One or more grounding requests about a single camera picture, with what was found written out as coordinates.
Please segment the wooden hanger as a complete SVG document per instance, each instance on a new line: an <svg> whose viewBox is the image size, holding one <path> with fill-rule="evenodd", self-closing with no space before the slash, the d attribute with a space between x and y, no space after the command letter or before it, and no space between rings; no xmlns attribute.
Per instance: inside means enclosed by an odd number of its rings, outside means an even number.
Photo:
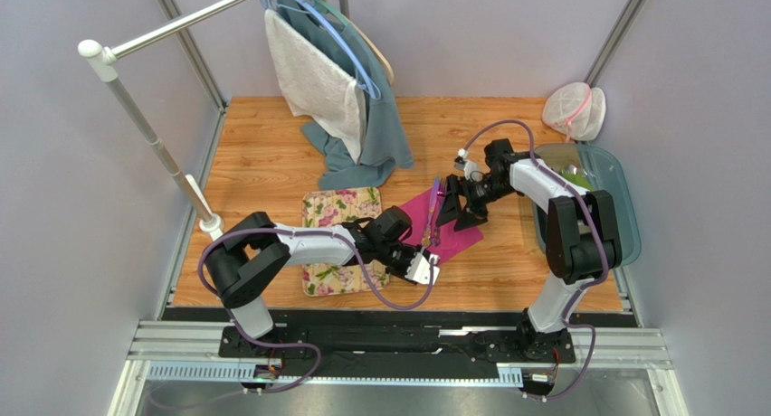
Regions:
<svg viewBox="0 0 771 416"><path fill-rule="evenodd" d="M360 37L366 42L367 46L372 51L372 53L376 56L380 65L384 69L388 84L390 86L393 86L395 83L395 72L391 63L384 56L384 54L379 50L379 48L373 43L373 41L364 33L364 31L361 30L355 23L351 21L350 11L349 11L349 1L338 0L338 10L352 23L353 27L357 30Z"/></svg>

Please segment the teal plastic tray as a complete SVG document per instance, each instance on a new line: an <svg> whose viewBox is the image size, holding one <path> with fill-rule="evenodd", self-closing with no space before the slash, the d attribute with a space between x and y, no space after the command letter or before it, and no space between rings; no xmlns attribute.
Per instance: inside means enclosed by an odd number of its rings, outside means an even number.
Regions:
<svg viewBox="0 0 771 416"><path fill-rule="evenodd" d="M567 165L584 169L594 190L604 190L614 198L623 254L620 265L623 267L635 262L640 255L642 242L632 198L617 158L601 147L587 144L545 144L536 147L535 153L557 173Z"/></svg>

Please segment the white towel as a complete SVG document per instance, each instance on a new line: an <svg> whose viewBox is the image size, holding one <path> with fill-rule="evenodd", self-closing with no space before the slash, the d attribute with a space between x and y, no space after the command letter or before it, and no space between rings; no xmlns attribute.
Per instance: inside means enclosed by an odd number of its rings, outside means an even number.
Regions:
<svg viewBox="0 0 771 416"><path fill-rule="evenodd" d="M312 117L340 139L357 164L366 97L357 81L294 30L277 12L264 13L265 32L282 95L292 114Z"/></svg>

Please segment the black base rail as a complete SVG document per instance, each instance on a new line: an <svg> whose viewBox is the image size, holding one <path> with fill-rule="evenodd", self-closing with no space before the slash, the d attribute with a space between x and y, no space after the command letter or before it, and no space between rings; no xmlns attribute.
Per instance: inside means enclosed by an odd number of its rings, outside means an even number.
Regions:
<svg viewBox="0 0 771 416"><path fill-rule="evenodd" d="M576 361L571 336L521 333L522 313L273 309L275 327L249 343L234 326L216 334L215 355L263 360L282 378L315 370L317 379L491 378L497 364L554 366Z"/></svg>

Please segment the blue plastic hanger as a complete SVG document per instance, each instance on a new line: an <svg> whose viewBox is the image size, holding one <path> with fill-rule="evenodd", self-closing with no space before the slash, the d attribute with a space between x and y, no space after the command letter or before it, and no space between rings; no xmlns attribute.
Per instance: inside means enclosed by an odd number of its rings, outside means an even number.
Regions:
<svg viewBox="0 0 771 416"><path fill-rule="evenodd" d="M320 13L316 9L315 6L308 3L306 0L293 0L293 1L295 1L300 6L300 9L289 7L281 3L275 3L273 5L273 8L290 9L290 10L299 12L300 14L308 14L314 17L316 21L321 25L321 27L326 30L327 34L330 35L330 37L335 41L335 43L340 47L340 49L347 55L347 57L353 63L356 69L355 78L357 80L357 86L362 90L366 90L366 92L373 99L381 99L382 92L371 80L369 74L366 72L365 68L359 61L358 57L350 49L349 45L342 38L340 33L337 31L337 29L322 15L322 13Z"/></svg>

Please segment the teal blue garment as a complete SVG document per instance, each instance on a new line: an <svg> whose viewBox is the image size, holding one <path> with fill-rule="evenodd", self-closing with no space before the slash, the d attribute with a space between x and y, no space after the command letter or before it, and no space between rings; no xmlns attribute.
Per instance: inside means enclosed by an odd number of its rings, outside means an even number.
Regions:
<svg viewBox="0 0 771 416"><path fill-rule="evenodd" d="M276 0L276 3L300 9L293 0ZM268 10L277 12L294 30L355 79L353 63L314 17L284 8ZM322 15L337 29L358 57L371 80L382 92L382 97L373 99L366 90L362 90L366 97L366 123L362 132L362 152L357 164L343 142L330 136L312 117L300 130L325 159L326 170L318 180L320 189L378 187L385 183L396 168L414 167L414 157L395 96L384 69L353 25L343 26L336 19Z"/></svg>

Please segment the magenta paper napkin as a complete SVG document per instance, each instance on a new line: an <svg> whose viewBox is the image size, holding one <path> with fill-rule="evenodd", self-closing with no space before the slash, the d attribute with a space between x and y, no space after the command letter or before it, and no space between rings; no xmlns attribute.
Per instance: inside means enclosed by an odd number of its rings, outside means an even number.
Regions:
<svg viewBox="0 0 771 416"><path fill-rule="evenodd" d="M427 226L430 193L431 189L428 189L400 205L400 208L408 215L412 222L412 233L404 238L404 242L408 244L420 244L422 242L424 230ZM456 232L453 229L453 225L448 223L440 228L440 239L441 242L438 246L429 246L428 250L438 255L439 265L443 265L459 253L482 241L483 234L476 227Z"/></svg>

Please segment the white clothes rack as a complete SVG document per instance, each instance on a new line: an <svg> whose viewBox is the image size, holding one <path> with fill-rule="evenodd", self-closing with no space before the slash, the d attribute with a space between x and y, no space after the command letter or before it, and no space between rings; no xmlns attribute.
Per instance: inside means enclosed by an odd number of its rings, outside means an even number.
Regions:
<svg viewBox="0 0 771 416"><path fill-rule="evenodd" d="M199 24L246 1L249 0L219 0L198 11L179 15L158 28L115 47L105 46L92 39L83 40L77 46L78 54L86 60L98 78L107 85L108 89L115 96L140 134L152 148L158 160L175 181L188 202L190 202L199 219L201 230L213 241L224 234L224 220L208 207L208 203L197 181L182 172L179 164L171 156L163 141L138 107L136 101L133 100L121 82L115 64L118 60L130 54L139 52L168 37L184 33L193 25Z"/></svg>

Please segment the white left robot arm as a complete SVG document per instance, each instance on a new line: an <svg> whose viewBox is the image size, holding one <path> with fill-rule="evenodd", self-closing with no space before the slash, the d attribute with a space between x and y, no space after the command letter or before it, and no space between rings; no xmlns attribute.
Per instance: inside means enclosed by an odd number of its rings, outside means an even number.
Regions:
<svg viewBox="0 0 771 416"><path fill-rule="evenodd" d="M262 294L290 266L364 268L378 262L388 274L431 290L438 258L424 246L405 242L411 230L410 217L395 206L375 218L320 228L287 226L267 213L252 213L205 248L197 273L242 335L259 339L274 328Z"/></svg>

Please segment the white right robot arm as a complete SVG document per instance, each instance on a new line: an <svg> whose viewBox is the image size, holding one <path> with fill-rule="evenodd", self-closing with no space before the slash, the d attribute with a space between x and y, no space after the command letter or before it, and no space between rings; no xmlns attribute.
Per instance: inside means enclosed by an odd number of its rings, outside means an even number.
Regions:
<svg viewBox="0 0 771 416"><path fill-rule="evenodd" d="M526 196L543 211L550 274L523 327L555 334L567 327L584 292L622 259L614 198L567 180L534 152L514 151L507 139L490 142L484 151L489 170L480 174L467 149L459 150L454 163L464 174L447 177L436 223L457 232L479 226L488 221L489 204L510 194Z"/></svg>

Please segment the white mesh laundry bag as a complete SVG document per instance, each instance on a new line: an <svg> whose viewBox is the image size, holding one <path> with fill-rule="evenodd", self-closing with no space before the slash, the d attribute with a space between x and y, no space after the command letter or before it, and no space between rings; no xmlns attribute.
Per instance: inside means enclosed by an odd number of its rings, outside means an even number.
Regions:
<svg viewBox="0 0 771 416"><path fill-rule="evenodd" d="M602 129L607 111L602 89L572 82L557 89L546 101L542 122L568 140L589 142Z"/></svg>

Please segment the green handled utensil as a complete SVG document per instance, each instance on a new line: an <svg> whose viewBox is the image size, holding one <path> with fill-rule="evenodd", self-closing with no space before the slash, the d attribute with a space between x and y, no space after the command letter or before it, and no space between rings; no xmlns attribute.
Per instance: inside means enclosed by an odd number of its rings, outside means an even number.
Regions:
<svg viewBox="0 0 771 416"><path fill-rule="evenodd" d="M567 165L559 169L559 174L572 184L579 185L589 191L594 190L586 171L582 168L578 168L575 165Z"/></svg>

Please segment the floral placemat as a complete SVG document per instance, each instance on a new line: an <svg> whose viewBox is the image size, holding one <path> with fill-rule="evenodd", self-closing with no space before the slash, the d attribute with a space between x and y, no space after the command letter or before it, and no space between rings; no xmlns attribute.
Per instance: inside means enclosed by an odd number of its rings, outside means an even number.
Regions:
<svg viewBox="0 0 771 416"><path fill-rule="evenodd" d="M324 232L319 238L331 241L353 260L351 266L335 263L303 265L301 283L308 297L326 297L368 292L381 289L389 283L383 264L373 260L361 268L352 250L340 238L332 236L331 228L343 223L365 224L366 218L374 219L383 211L379 190L375 187L358 187L311 192L304 195L301 220L304 228Z"/></svg>

